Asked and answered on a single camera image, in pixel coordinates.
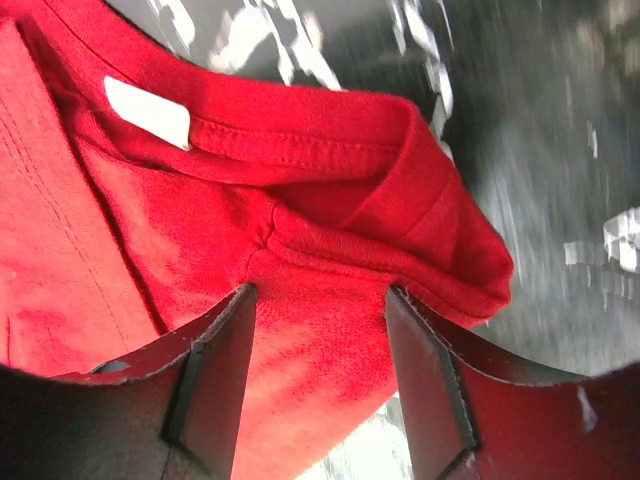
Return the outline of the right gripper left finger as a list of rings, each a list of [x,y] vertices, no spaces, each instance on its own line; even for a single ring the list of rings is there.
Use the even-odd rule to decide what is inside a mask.
[[[227,479],[256,289],[88,373],[1,370],[5,479]]]

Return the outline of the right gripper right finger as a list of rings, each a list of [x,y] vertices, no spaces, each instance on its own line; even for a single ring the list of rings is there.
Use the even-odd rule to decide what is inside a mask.
[[[639,367],[551,368],[444,319],[406,290],[385,319],[417,479],[635,479]]]

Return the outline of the red t-shirt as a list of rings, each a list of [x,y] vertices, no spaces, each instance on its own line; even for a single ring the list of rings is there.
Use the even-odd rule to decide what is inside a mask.
[[[392,284],[470,328],[513,261],[399,97],[206,72],[100,1],[1,5],[1,361],[86,371],[243,283],[233,467],[292,479],[397,388]]]

